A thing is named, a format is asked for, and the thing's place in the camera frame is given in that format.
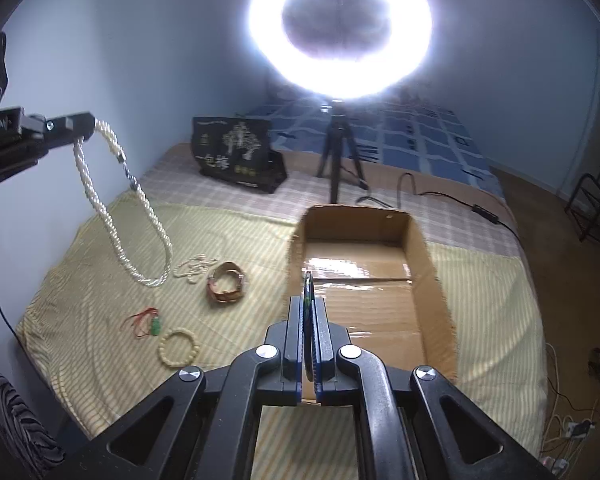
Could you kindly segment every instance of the brown bracelet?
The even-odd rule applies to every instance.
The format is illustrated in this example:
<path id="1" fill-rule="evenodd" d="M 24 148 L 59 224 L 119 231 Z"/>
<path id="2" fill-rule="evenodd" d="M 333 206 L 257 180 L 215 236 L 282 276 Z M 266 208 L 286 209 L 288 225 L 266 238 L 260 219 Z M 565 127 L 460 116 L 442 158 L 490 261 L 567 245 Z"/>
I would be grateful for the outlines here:
<path id="1" fill-rule="evenodd" d="M 220 276 L 224 276 L 225 274 L 234 274 L 237 285 L 234 290 L 218 292 L 216 290 L 216 283 Z M 218 303 L 235 303 L 235 301 L 240 300 L 244 295 L 245 284 L 246 279 L 242 269 L 233 262 L 225 262 L 218 265 L 206 279 L 206 293 L 211 300 L 217 301 Z"/>

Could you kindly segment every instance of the floor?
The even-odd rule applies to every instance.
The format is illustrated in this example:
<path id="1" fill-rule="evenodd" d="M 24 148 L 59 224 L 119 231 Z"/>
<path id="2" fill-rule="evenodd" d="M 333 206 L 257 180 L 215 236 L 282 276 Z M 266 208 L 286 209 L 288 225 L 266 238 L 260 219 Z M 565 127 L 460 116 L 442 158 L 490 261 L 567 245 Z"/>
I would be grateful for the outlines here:
<path id="1" fill-rule="evenodd" d="M 509 173 L 493 173 L 518 222 L 538 294 L 544 336 L 558 355 L 561 393 L 575 408 L 589 409 L 575 412 L 560 398 L 557 413 L 582 420 L 590 416 L 597 399 L 600 412 L 600 386 L 587 375 L 589 351 L 600 347 L 600 245 L 578 241 L 571 219 L 564 213 L 564 202 L 558 197 Z M 555 384 L 550 360 L 548 370 Z M 551 407 L 553 395 L 549 401 Z M 557 436 L 557 422 L 552 428 L 550 437 Z M 555 457 L 560 451 L 559 447 L 546 454 Z M 567 478 L 600 480 L 600 423 Z"/>

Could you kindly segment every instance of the open cardboard box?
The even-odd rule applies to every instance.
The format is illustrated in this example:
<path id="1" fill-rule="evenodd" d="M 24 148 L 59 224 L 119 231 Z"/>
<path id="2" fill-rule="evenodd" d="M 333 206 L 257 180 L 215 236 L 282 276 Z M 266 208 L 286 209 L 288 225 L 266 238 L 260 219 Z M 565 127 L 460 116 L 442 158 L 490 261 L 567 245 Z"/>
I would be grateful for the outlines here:
<path id="1" fill-rule="evenodd" d="M 386 365 L 428 364 L 456 380 L 456 332 L 436 269 L 408 213 L 364 206 L 307 210 L 290 252 L 289 294 L 302 290 L 306 270 L 330 322 Z M 315 400 L 304 378 L 303 400 Z"/>

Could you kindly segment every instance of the wall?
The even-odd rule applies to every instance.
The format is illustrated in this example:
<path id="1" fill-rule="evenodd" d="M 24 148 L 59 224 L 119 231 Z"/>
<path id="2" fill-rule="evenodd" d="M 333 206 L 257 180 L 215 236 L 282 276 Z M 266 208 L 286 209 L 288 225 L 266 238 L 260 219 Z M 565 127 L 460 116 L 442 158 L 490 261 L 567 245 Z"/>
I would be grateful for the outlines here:
<path id="1" fill-rule="evenodd" d="M 582 0 L 429 0 L 416 77 L 496 165 L 555 190 L 586 134 L 598 22 Z"/>
<path id="2" fill-rule="evenodd" d="M 48 117 L 90 110 L 112 124 L 140 175 L 189 138 L 193 115 L 245 112 L 264 98 L 263 61 L 241 25 L 246 1 L 26 0 L 4 29 L 2 105 Z M 101 138 L 85 153 L 109 202 L 127 180 Z M 0 184 L 0 302 L 12 324 L 92 213 L 71 147 Z M 0 371 L 57 425 L 57 403 L 1 319 Z"/>

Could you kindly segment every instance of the glowing ring light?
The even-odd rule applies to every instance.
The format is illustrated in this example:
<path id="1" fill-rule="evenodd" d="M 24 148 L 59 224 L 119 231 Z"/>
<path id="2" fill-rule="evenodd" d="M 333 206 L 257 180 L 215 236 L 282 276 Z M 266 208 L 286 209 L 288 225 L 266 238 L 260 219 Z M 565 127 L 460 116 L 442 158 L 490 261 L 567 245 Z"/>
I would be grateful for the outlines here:
<path id="1" fill-rule="evenodd" d="M 384 48 L 361 60 L 314 59 L 286 36 L 282 22 L 286 1 L 251 0 L 251 35 L 285 78 L 319 94 L 346 99 L 379 92 L 411 73 L 429 46 L 427 0 L 386 0 L 391 32 Z"/>

